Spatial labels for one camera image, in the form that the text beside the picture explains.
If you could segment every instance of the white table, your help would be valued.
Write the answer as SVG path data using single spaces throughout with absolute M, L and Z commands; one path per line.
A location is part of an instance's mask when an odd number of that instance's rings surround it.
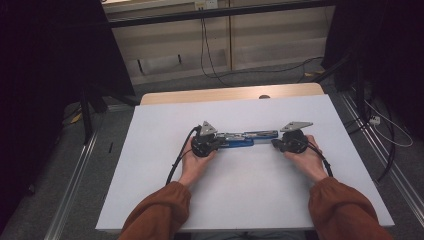
M 186 135 L 204 120 L 220 132 L 313 122 L 304 132 L 315 136 L 334 176 L 370 199 L 381 225 L 394 225 L 329 97 L 316 95 L 136 107 L 96 229 L 120 231 L 132 209 L 164 186 Z M 180 174 L 181 166 L 173 179 Z M 311 229 L 310 187 L 270 144 L 222 149 L 192 188 L 190 218 L 181 231 Z

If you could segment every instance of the forearm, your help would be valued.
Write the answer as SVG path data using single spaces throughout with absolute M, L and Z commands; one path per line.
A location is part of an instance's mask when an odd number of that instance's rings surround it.
M 392 239 L 371 202 L 354 188 L 328 177 L 310 192 L 309 211 L 321 240 Z
M 188 219 L 190 198 L 186 187 L 171 182 L 134 208 L 119 239 L 170 239 Z

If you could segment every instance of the dark background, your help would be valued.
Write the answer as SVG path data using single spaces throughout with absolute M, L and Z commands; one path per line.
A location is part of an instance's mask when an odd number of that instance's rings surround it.
M 30 192 L 63 110 L 82 88 L 134 95 L 111 30 L 87 27 L 105 22 L 96 0 L 0 1 L 0 230 Z

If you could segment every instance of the black curtain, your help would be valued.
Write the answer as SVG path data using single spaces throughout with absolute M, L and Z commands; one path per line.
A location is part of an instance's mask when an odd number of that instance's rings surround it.
M 350 54 L 335 74 L 338 90 L 356 79 L 356 62 L 374 93 L 424 138 L 424 4 L 413 0 L 341 1 L 336 6 L 322 63 L 329 68 Z

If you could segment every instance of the table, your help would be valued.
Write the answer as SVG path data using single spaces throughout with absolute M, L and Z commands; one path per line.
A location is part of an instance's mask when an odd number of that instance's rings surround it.
M 259 99 L 260 96 L 283 98 L 295 96 L 322 95 L 324 92 L 317 83 L 269 85 L 255 87 L 220 88 L 207 90 L 149 93 L 141 99 L 142 105 L 164 103 L 188 103 L 225 101 L 236 99 Z
M 272 98 L 258 100 L 258 95 Z M 227 100 L 231 96 L 237 100 Z M 329 97 L 315 84 L 302 84 L 143 97 L 134 112 L 96 229 L 120 230 L 135 205 L 165 184 L 185 135 L 203 120 L 220 132 L 272 130 L 289 121 L 313 122 L 304 132 L 315 136 L 334 176 L 370 199 L 381 225 L 394 224 Z M 173 180 L 180 174 L 181 166 Z M 311 229 L 307 210 L 311 185 L 270 144 L 221 149 L 191 189 L 191 214 L 181 231 Z

